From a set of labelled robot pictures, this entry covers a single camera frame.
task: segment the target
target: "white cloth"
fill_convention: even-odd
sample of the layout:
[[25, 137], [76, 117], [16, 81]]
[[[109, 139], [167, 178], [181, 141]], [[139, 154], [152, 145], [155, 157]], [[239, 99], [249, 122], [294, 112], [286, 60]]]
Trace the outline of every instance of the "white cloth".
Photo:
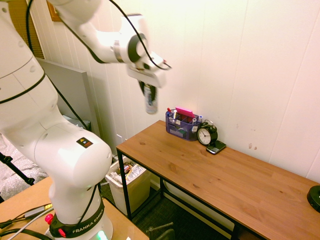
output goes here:
[[[13, 158], [11, 161], [28, 178], [34, 178], [34, 183], [48, 177], [38, 165], [26, 158], [4, 136], [0, 134], [0, 152]], [[30, 187], [6, 164], [0, 162], [0, 196], [7, 200]]]

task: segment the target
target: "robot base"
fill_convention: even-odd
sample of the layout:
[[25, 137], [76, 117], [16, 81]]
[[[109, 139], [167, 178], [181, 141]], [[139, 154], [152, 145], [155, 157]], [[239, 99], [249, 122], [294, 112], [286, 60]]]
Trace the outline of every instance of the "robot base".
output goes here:
[[[111, 240], [113, 236], [114, 228], [107, 217], [106, 214], [103, 214], [100, 222], [94, 226], [93, 229], [86, 232], [85, 234], [73, 237], [72, 240]], [[49, 229], [45, 232], [45, 235], [51, 238], [52, 240], [66, 240], [64, 237], [54, 238]]]

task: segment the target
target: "desk leg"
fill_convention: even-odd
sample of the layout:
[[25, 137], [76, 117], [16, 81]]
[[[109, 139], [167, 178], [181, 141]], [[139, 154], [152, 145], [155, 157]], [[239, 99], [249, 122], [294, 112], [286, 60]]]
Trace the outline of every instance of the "desk leg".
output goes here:
[[164, 189], [165, 189], [165, 183], [164, 183], [164, 179], [162, 177], [160, 177], [160, 196], [161, 198], [164, 197]]
[[240, 227], [235, 224], [230, 240], [238, 240], [239, 231]]
[[124, 194], [127, 217], [130, 221], [132, 221], [129, 194], [128, 194], [128, 188], [127, 188], [127, 182], [126, 182], [126, 174], [125, 174], [125, 168], [124, 168], [124, 160], [122, 158], [122, 152], [120, 152], [118, 149], [116, 151], [118, 153], [118, 160], [119, 160], [119, 167], [120, 167], [120, 173], [121, 173], [121, 179], [122, 179], [123, 194]]

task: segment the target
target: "gray panel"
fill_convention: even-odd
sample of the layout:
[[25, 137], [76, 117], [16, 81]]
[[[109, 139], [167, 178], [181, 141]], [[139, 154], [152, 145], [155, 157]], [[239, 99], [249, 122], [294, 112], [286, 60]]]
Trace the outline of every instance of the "gray panel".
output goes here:
[[[37, 58], [37, 60], [75, 112], [82, 120], [91, 121], [92, 131], [100, 137], [87, 72], [41, 58]], [[76, 119], [60, 96], [58, 97], [58, 107], [62, 115]]]

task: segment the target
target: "red button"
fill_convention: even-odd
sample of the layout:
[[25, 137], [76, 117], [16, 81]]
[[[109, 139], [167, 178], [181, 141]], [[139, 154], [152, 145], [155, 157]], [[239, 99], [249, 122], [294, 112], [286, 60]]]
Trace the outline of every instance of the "red button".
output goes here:
[[65, 232], [60, 228], [59, 230], [58, 230], [58, 232], [60, 233], [60, 235], [62, 236], [62, 237], [66, 237], [66, 234], [65, 234]]
[[45, 216], [44, 220], [50, 225], [52, 223], [52, 220], [54, 219], [54, 216], [50, 213], [47, 216]]

